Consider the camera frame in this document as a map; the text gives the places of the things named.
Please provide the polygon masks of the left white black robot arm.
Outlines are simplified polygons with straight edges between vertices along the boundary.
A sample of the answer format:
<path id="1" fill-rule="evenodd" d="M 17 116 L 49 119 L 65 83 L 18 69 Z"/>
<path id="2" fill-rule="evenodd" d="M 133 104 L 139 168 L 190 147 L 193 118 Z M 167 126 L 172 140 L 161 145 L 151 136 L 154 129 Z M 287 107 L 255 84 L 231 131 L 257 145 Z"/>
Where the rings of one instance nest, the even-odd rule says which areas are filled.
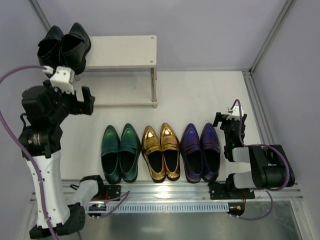
<path id="1" fill-rule="evenodd" d="M 81 88 L 83 101 L 75 93 L 63 92 L 49 80 L 22 93 L 24 125 L 18 142 L 32 174 L 37 222 L 29 231 L 32 240 L 71 235 L 85 225 L 90 201 L 105 193 L 100 175 L 83 177 L 69 200 L 65 199 L 61 179 L 61 123 L 68 115 L 91 115 L 95 97 L 86 86 Z"/>

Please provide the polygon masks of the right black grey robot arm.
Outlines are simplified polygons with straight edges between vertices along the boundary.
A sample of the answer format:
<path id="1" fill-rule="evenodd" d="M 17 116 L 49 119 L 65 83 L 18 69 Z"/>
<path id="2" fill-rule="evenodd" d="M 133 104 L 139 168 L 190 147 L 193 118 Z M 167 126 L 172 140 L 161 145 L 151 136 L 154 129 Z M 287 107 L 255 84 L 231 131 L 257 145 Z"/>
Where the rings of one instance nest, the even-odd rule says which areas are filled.
<path id="1" fill-rule="evenodd" d="M 241 141 L 245 137 L 244 114 L 242 122 L 234 115 L 215 114 L 213 126 L 221 123 L 220 129 L 224 133 L 225 146 L 223 153 L 231 163 L 248 163 L 250 170 L 242 173 L 230 173 L 225 183 L 220 184 L 222 194 L 230 199 L 247 197 L 254 199 L 253 189 L 276 190 L 293 187 L 295 174 L 288 161 L 283 147 L 275 145 L 243 146 Z"/>

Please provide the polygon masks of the gold loafer shoe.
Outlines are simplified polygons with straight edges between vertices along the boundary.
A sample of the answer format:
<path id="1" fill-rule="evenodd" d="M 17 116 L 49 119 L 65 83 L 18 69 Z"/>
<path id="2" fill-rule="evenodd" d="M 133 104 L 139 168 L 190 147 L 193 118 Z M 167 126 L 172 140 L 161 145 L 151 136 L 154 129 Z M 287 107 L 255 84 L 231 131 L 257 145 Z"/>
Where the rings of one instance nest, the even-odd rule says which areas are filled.
<path id="1" fill-rule="evenodd" d="M 144 129 L 141 147 L 152 180 L 155 183 L 163 182 L 166 178 L 163 151 L 160 140 L 150 125 Z"/>
<path id="2" fill-rule="evenodd" d="M 181 176 L 180 143 L 174 130 L 166 122 L 161 126 L 160 145 L 164 157 L 166 177 L 170 181 L 177 181 Z"/>

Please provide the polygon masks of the green loafer shoe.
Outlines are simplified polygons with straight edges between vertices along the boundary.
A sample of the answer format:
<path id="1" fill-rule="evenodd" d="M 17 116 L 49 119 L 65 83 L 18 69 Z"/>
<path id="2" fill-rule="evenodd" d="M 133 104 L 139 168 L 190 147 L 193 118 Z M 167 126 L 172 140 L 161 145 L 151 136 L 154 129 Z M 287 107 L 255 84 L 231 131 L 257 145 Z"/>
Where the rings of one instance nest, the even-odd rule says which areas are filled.
<path id="1" fill-rule="evenodd" d="M 100 159 L 104 177 L 111 185 L 118 184 L 122 178 L 119 147 L 120 138 L 118 133 L 112 125 L 108 125 L 101 141 Z"/>
<path id="2" fill-rule="evenodd" d="M 122 179 L 133 183 L 138 177 L 141 143 L 134 127 L 127 123 L 122 131 L 119 147 L 119 163 Z"/>

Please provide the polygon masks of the black loafer shoe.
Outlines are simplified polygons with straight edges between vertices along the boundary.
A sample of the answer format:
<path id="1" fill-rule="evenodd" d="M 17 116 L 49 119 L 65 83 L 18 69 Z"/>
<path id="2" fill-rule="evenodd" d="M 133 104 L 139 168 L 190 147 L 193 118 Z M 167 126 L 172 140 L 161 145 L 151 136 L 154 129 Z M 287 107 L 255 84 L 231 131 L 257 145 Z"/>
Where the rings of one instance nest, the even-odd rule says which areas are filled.
<path id="1" fill-rule="evenodd" d="M 61 43 L 61 56 L 66 67 L 75 75 L 80 75 L 86 68 L 86 56 L 91 49 L 91 40 L 83 26 L 75 22 Z"/>
<path id="2" fill-rule="evenodd" d="M 53 25 L 46 36 L 38 43 L 37 58 L 41 66 L 50 66 L 56 69 L 58 66 L 64 65 L 61 54 L 63 37 L 62 30 Z"/>

